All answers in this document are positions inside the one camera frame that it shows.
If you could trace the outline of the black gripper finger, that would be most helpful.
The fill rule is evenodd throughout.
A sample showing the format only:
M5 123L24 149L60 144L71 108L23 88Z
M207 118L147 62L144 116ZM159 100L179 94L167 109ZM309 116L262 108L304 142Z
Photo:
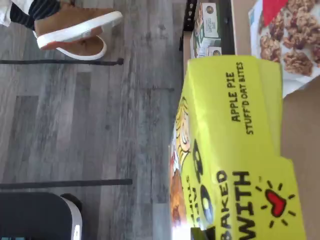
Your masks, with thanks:
M212 226L208 229L201 230L199 227L192 227L190 229L191 240L215 240L216 227Z

